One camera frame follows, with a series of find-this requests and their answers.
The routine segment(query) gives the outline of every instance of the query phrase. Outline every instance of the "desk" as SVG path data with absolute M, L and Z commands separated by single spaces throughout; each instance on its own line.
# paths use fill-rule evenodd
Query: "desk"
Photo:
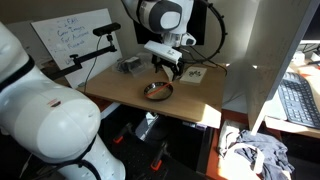
M 219 128 L 225 79 L 225 72 L 221 68 L 207 67 L 200 86 L 174 81 L 173 94 L 161 102 L 150 101 L 143 95 L 144 88 L 150 83 L 168 81 L 164 71 L 154 71 L 149 69 L 139 77 L 133 77 L 131 74 L 114 72 L 110 67 L 88 82 L 86 93 L 146 111 Z
M 305 63 L 297 65 L 293 62 L 290 63 L 290 66 L 287 71 L 298 72 L 303 74 L 308 80 L 315 103 L 320 110 L 320 71 L 317 70 L 315 66 L 306 66 L 308 60 Z M 264 119 L 266 126 L 268 128 L 277 129 L 280 131 L 297 133 L 305 136 L 310 136 L 314 138 L 320 138 L 320 130 L 314 128 L 308 128 L 302 125 L 290 123 L 286 120 L 276 119 L 270 116 L 266 116 Z

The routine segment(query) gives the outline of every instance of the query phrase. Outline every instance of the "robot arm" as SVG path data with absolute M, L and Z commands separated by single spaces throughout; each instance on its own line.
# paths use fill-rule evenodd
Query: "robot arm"
M 183 73 L 182 53 L 172 47 L 193 46 L 195 38 L 187 33 L 193 0 L 122 0 L 127 14 L 151 32 L 162 35 L 162 44 L 149 41 L 145 48 L 160 57 L 153 60 L 156 72 L 161 65 L 173 72 L 173 80 Z
M 0 130 L 67 179 L 124 179 L 123 164 L 97 135 L 99 108 L 79 91 L 54 83 L 0 22 Z M 75 163 L 89 162 L 95 174 Z
M 122 0 L 128 15 L 145 28 L 162 34 L 163 44 L 171 47 L 195 45 L 187 33 L 193 0 Z

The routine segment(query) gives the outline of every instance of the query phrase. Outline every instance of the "black keyboard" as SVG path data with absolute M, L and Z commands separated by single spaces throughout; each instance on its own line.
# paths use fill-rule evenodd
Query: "black keyboard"
M 320 113 L 308 81 L 297 73 L 286 72 L 278 87 L 288 121 L 320 129 Z

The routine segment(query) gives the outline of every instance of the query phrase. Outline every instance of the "gray fabric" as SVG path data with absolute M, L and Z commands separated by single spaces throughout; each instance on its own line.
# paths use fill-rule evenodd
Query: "gray fabric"
M 294 170 L 286 155 L 288 148 L 272 136 L 260 133 L 252 136 L 250 131 L 244 130 L 240 133 L 237 143 L 249 144 L 261 150 L 265 156 L 262 170 L 262 176 L 265 180 L 287 180 L 288 178 L 282 171 L 286 170 L 292 173 Z M 237 149 L 235 152 L 250 162 L 256 159 L 256 152 L 249 148 Z

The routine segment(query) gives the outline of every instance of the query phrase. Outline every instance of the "wire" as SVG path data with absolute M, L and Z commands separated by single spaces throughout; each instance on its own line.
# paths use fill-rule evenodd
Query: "wire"
M 318 47 L 312 48 L 312 49 L 310 49 L 310 50 L 308 50 L 308 51 L 304 51 L 303 53 L 311 52 L 311 51 L 313 51 L 313 50 L 319 51 L 319 49 L 320 49 L 320 44 L 318 45 Z
M 97 43 L 96 51 L 98 51 L 98 49 L 99 49 L 99 44 L 100 44 L 100 40 L 101 40 L 101 38 L 102 38 L 102 36 L 100 36 L 100 37 L 99 37 L 99 40 L 98 40 L 98 43 Z M 84 90 L 83 90 L 83 94 L 86 94 L 86 90 L 87 90 L 87 82 L 88 82 L 89 76 L 90 76 L 90 74 L 91 74 L 91 72 L 92 72 L 92 70 L 93 70 L 94 66 L 96 65 L 97 59 L 98 59 L 98 56 L 96 56 L 96 57 L 94 58 L 93 65 L 92 65 L 92 67 L 91 67 L 91 69 L 90 69 L 90 71 L 89 71 L 89 73 L 88 73 L 88 75 L 87 75 L 86 81 L 85 81 L 85 83 L 84 83 Z
M 203 59 L 206 59 L 206 57 L 204 57 L 204 55 L 202 55 L 198 50 L 196 50 L 193 46 L 190 46 L 190 48 L 195 51 L 199 56 L 201 56 Z
M 23 173 L 26 171 L 27 167 L 29 166 L 29 161 L 30 161 L 31 157 L 32 157 L 32 154 L 30 153 L 30 156 L 29 156 L 28 160 L 26 161 L 26 163 L 24 163 L 24 165 L 22 167 L 19 179 L 21 179 Z
M 226 35 L 227 35 L 226 27 L 225 27 L 225 24 L 224 24 L 224 21 L 223 21 L 224 16 L 220 15 L 220 13 L 213 7 L 212 3 L 209 3 L 209 2 L 207 2 L 205 0 L 199 0 L 199 1 L 204 3 L 211 10 L 211 12 L 216 16 L 216 18 L 217 18 L 217 20 L 218 20 L 218 22 L 220 24 L 220 28 L 221 28 L 221 39 L 220 39 L 220 43 L 219 43 L 218 48 L 213 52 L 212 55 L 210 55 L 207 58 L 203 57 L 203 59 L 196 60 L 196 61 L 195 60 L 191 60 L 192 62 L 190 62 L 190 60 L 188 60 L 188 59 L 182 59 L 182 61 L 184 61 L 185 63 L 194 63 L 194 62 L 203 63 L 203 62 L 209 61 L 215 55 L 220 53 L 220 49 L 222 48 L 222 46 L 224 44 L 224 41 L 225 41 L 225 38 L 226 38 Z
M 221 66 L 220 64 L 217 64 L 217 63 L 215 63 L 215 62 L 213 62 L 213 61 L 211 61 L 211 60 L 208 60 L 208 61 L 209 61 L 210 63 L 218 66 L 219 68 L 223 69 L 223 70 L 224 70 L 224 76 L 227 76 L 227 75 L 228 75 L 228 70 L 227 70 L 225 67 L 223 67 L 223 66 Z
M 309 44 L 305 44 L 305 46 L 304 46 L 304 48 L 303 48 L 303 50 L 302 50 L 303 53 L 305 52 L 305 50 L 310 49 L 311 47 L 313 47 L 313 46 L 316 45 L 316 44 L 311 44 L 311 45 L 307 48 L 308 45 L 309 45 Z

